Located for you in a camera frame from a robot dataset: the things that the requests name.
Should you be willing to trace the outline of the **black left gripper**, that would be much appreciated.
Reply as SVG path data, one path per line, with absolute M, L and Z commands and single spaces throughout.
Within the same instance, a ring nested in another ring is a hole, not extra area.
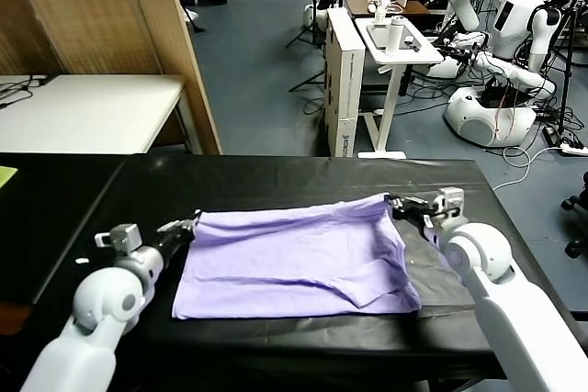
M 196 238 L 201 215 L 202 211 L 196 210 L 187 220 L 170 221 L 157 229 L 153 247 L 164 263 L 170 263 L 181 247 L 189 245 Z

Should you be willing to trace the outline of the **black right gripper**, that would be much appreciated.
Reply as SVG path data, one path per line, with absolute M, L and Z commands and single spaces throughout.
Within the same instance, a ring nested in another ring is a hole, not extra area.
M 385 202 L 390 206 L 391 214 L 406 220 L 419 231 L 435 230 L 441 217 L 433 216 L 435 204 L 419 197 L 386 195 Z

